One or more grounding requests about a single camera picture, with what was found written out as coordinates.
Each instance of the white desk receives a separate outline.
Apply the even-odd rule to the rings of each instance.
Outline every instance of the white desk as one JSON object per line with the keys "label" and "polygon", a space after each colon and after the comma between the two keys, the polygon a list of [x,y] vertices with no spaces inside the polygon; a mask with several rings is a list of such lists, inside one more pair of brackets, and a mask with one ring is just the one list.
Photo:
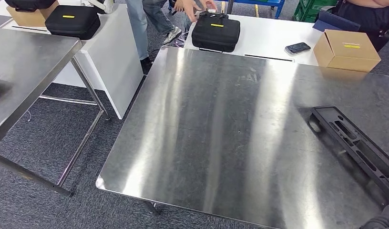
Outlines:
{"label": "white desk", "polygon": [[[80,5],[80,0],[59,0],[61,5]],[[5,1],[0,1],[0,15],[10,16]],[[133,31],[125,4],[116,5],[114,13],[101,15],[101,26],[75,55],[93,88],[106,92],[119,119],[122,119],[143,78]],[[45,27],[37,30],[14,28],[11,21],[3,29],[50,34]],[[68,63],[54,83],[85,87],[76,70]]]}
{"label": "white desk", "polygon": [[[312,49],[320,38],[322,32],[312,28],[312,23],[298,21],[284,21],[267,18],[254,18],[239,15],[229,15],[230,19],[241,22],[241,33],[238,44],[232,55],[253,55],[267,58],[292,60],[296,63],[318,66]],[[198,50],[192,44],[192,31],[195,24],[190,27],[189,35],[184,47]],[[288,45],[305,42],[311,51],[290,56],[284,48]]]}

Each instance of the black carrying case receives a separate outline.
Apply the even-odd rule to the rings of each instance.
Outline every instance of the black carrying case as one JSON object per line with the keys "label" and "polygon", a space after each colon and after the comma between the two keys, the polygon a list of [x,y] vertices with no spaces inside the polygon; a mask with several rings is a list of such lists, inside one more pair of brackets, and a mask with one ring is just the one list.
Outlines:
{"label": "black carrying case", "polygon": [[192,32],[192,44],[200,49],[233,52],[238,43],[241,24],[228,15],[201,12]]}
{"label": "black carrying case", "polygon": [[49,8],[56,0],[5,0],[12,8],[19,12],[35,12]]}
{"label": "black carrying case", "polygon": [[97,10],[88,6],[58,6],[46,20],[53,35],[89,40],[101,25]]}

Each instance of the gray carpet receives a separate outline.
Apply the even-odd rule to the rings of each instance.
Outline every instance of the gray carpet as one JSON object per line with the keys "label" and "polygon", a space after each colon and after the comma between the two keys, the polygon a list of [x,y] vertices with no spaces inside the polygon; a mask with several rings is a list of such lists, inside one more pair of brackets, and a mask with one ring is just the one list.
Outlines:
{"label": "gray carpet", "polygon": [[[296,2],[286,1],[283,19],[290,19]],[[234,13],[254,16],[254,7],[235,4]],[[268,17],[269,7],[259,7]],[[170,16],[177,26],[182,14]],[[149,50],[159,49],[163,38],[148,28]],[[389,75],[389,44],[380,52],[382,62],[373,70]],[[52,84],[47,95],[90,99],[85,89]],[[106,108],[111,105],[99,92]],[[0,154],[41,176],[56,181],[96,116],[96,107],[39,99],[0,142]],[[123,120],[100,120],[65,186],[75,192],[63,198],[0,167],[0,229],[256,229],[230,219],[159,206],[153,216],[133,198],[99,191],[95,180],[112,148]]]}

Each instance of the cardboard box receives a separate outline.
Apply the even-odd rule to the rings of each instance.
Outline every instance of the cardboard box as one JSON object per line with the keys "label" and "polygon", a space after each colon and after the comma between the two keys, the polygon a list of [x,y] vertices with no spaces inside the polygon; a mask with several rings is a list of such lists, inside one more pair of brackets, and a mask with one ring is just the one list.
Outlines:
{"label": "cardboard box", "polygon": [[367,34],[325,30],[314,47],[318,65],[370,72],[380,61]]}
{"label": "cardboard box", "polygon": [[17,12],[15,8],[10,6],[6,10],[19,26],[46,27],[44,22],[58,5],[58,1],[55,1],[49,8],[35,12]]}

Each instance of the small white device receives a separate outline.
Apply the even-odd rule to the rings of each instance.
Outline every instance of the small white device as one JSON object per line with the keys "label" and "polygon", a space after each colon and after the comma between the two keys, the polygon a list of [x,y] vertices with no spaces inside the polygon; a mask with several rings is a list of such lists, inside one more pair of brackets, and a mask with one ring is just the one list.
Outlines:
{"label": "small white device", "polygon": [[103,10],[106,14],[111,14],[114,11],[114,0],[88,0],[88,2]]}

